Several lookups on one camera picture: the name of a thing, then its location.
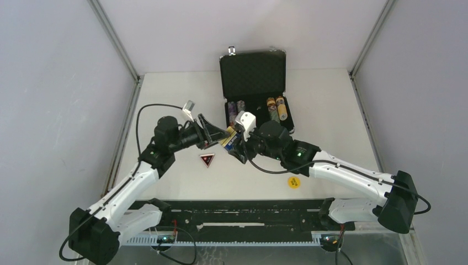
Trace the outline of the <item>playing card deck box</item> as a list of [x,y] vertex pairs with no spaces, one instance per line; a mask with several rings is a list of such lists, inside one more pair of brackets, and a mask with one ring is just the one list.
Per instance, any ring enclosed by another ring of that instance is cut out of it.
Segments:
[[230,134],[227,138],[224,138],[219,141],[220,145],[227,151],[232,150],[237,142],[240,140],[240,134],[233,128],[229,126],[226,131]]

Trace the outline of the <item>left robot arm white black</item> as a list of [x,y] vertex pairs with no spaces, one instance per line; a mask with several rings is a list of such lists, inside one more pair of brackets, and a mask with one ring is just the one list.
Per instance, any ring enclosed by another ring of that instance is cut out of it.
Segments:
[[154,226],[168,229],[172,214],[152,203],[131,213],[127,210],[169,170],[176,152],[191,146],[207,149],[227,137],[228,131],[212,125],[202,114],[185,127],[173,116],[160,118],[150,143],[128,175],[89,208],[72,212],[65,243],[94,264],[108,264],[123,244],[143,230]]

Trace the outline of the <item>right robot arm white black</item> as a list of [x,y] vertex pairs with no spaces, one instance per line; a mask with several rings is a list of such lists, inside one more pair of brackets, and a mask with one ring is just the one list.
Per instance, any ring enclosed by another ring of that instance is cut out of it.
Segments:
[[280,124],[269,121],[259,129],[246,121],[235,122],[240,134],[236,149],[244,162],[268,174],[300,174],[325,179],[360,193],[360,198],[331,198],[319,214],[327,230],[348,222],[378,222],[384,228],[407,234],[418,214],[420,196],[412,176],[372,171],[337,158],[318,146],[295,140]]

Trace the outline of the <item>black aluminium poker case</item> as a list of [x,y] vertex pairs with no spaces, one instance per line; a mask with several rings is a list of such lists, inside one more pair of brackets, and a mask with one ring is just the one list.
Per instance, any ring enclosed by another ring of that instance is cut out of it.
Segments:
[[286,120],[280,124],[295,131],[286,91],[286,51],[256,50],[222,55],[219,58],[226,125],[230,125],[228,104],[245,102],[245,110],[256,116],[257,127],[270,120],[267,99],[283,97]]

